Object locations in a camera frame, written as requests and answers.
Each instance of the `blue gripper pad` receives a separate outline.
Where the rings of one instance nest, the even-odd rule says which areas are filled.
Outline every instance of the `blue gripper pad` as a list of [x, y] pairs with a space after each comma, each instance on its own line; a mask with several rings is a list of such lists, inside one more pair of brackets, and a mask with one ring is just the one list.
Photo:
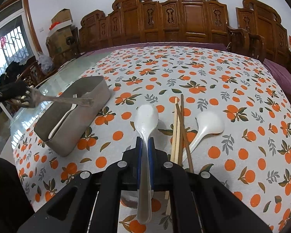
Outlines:
[[141, 157], [142, 157], [142, 139], [137, 137], [136, 149], [138, 150], [138, 165], [137, 165], [137, 189], [140, 187], [140, 174], [141, 174]]
[[155, 153], [154, 138], [150, 137], [148, 140], [148, 153], [149, 153], [149, 167], [150, 167], [150, 184], [151, 189], [154, 188], [154, 162], [153, 162], [153, 153]]

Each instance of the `plastic fork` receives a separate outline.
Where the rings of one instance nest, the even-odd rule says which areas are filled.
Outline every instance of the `plastic fork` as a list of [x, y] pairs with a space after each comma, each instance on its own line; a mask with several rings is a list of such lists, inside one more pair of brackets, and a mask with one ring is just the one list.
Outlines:
[[52, 129], [52, 131], [50, 132], [48, 139], [51, 139], [53, 137], [53, 135], [55, 134], [55, 132], [57, 131], [58, 127], [61, 125], [61, 123], [65, 120], [65, 118], [69, 115], [69, 113], [74, 110], [77, 107], [76, 104], [72, 104], [70, 110], [68, 110], [64, 116], [61, 118], [61, 120], [58, 122], [58, 124], [55, 125], [55, 127]]

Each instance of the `white plastic spoon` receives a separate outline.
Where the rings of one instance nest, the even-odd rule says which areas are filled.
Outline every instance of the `white plastic spoon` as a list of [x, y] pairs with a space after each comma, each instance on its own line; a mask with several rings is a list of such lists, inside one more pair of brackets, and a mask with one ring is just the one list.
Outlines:
[[[196, 116], [198, 133], [190, 144], [190, 153], [195, 150], [202, 138], [208, 134], [219, 134], [224, 131], [224, 122], [212, 111], [203, 111]], [[186, 151], [182, 155], [182, 162], [187, 159]]]
[[140, 186], [137, 205], [137, 220], [140, 224], [148, 223], [152, 218], [150, 166], [148, 141], [158, 124], [158, 112], [152, 105], [142, 105], [137, 109], [135, 128], [142, 138], [142, 156]]

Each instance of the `plastic bag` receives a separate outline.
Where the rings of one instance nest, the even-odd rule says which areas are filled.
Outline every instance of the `plastic bag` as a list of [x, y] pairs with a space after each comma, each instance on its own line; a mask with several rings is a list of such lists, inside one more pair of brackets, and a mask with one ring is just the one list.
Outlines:
[[52, 58], [44, 55], [42, 52], [38, 52], [38, 55], [38, 63], [41, 64], [43, 74], [48, 74], [54, 67]]

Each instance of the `person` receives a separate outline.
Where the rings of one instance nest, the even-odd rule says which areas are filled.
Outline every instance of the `person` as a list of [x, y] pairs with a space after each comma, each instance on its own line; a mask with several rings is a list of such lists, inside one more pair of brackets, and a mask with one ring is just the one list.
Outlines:
[[16, 167], [0, 158], [0, 233], [15, 233], [34, 214]]

